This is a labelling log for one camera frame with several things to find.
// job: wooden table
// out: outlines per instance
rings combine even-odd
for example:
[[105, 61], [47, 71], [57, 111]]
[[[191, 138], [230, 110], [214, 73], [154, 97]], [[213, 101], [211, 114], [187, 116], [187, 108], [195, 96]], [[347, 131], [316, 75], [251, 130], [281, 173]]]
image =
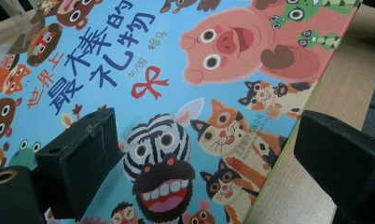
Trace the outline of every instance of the wooden table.
[[[308, 109], [360, 130], [375, 87], [375, 9], [362, 6], [322, 78]], [[246, 223], [331, 223], [336, 205], [293, 154], [284, 149]]]

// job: pink pig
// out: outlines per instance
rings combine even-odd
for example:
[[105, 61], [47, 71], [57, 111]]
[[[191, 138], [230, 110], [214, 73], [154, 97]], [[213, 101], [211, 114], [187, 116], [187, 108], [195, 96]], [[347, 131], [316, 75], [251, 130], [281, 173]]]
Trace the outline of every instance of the pink pig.
[[332, 52], [305, 49], [298, 37], [308, 29], [319, 34], [344, 31], [349, 17], [321, 9], [314, 18], [290, 22], [273, 29], [270, 17], [282, 14], [285, 2], [259, 10], [231, 8], [199, 22], [183, 34], [180, 47], [186, 51], [184, 80], [192, 85], [228, 83], [264, 74], [287, 82], [314, 81], [325, 70]]

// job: white teeth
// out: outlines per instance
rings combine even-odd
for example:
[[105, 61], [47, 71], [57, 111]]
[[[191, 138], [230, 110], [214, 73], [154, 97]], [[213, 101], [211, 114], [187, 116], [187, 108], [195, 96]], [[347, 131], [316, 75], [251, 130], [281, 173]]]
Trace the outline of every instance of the white teeth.
[[150, 193], [145, 193], [144, 194], [144, 200], [147, 201], [150, 199]]
[[171, 192], [177, 192], [181, 189], [181, 181], [174, 181], [171, 183], [170, 191]]
[[160, 196], [164, 196], [170, 193], [170, 185], [165, 184], [160, 187]]
[[188, 180], [182, 180], [181, 187], [185, 188], [188, 185]]
[[150, 193], [150, 198], [151, 199], [159, 198], [159, 190], [158, 189], [153, 190], [152, 193]]

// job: black holder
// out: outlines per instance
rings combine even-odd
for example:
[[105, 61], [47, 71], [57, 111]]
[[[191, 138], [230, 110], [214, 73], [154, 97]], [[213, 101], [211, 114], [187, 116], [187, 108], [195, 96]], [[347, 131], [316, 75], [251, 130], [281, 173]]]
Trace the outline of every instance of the black holder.
[[88, 114], [35, 154], [37, 167], [0, 170], [0, 224], [80, 220], [108, 173], [120, 161], [113, 108]]
[[295, 156], [338, 210], [333, 223], [375, 223], [375, 139], [313, 111], [301, 117]]

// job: red ribbon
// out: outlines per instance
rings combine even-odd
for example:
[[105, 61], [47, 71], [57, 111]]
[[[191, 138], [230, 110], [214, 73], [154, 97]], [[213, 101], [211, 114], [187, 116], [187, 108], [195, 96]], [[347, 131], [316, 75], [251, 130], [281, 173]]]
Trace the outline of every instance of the red ribbon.
[[[149, 73], [151, 71], [155, 72], [155, 75], [152, 78], [149, 77]], [[165, 79], [165, 80], [156, 80], [159, 77], [159, 75], [160, 75], [160, 69], [158, 67], [156, 67], [156, 66], [149, 66], [146, 69], [146, 83], [140, 83], [140, 82], [135, 83], [132, 86], [132, 96], [135, 99], [138, 99], [141, 96], [143, 96], [147, 90], [149, 90], [150, 93], [152, 93], [152, 95], [157, 100], [161, 96], [161, 93], [159, 93], [158, 91], [155, 91], [153, 89], [152, 85], [156, 84], [156, 85], [161, 85], [161, 86], [168, 86], [168, 79]]]

